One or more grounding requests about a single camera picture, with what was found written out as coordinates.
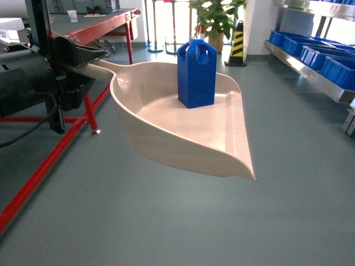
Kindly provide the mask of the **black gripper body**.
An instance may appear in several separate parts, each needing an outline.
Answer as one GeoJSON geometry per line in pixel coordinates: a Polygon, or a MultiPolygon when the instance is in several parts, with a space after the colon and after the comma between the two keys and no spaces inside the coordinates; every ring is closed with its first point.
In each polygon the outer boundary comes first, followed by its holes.
{"type": "Polygon", "coordinates": [[[62,36],[49,36],[45,49],[51,70],[48,72],[50,81],[47,82],[46,93],[50,95],[45,102],[48,122],[51,130],[58,134],[65,133],[62,111],[70,111],[80,107],[94,79],[69,70],[73,66],[73,40],[62,36]]]}

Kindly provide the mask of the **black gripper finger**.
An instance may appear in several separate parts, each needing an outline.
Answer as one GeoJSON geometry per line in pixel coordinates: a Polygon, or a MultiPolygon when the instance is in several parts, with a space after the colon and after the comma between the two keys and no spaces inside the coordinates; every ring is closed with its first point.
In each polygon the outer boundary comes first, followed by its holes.
{"type": "Polygon", "coordinates": [[[73,54],[73,66],[78,67],[93,60],[104,58],[109,54],[110,52],[102,46],[88,47],[76,45],[73,54]]]}

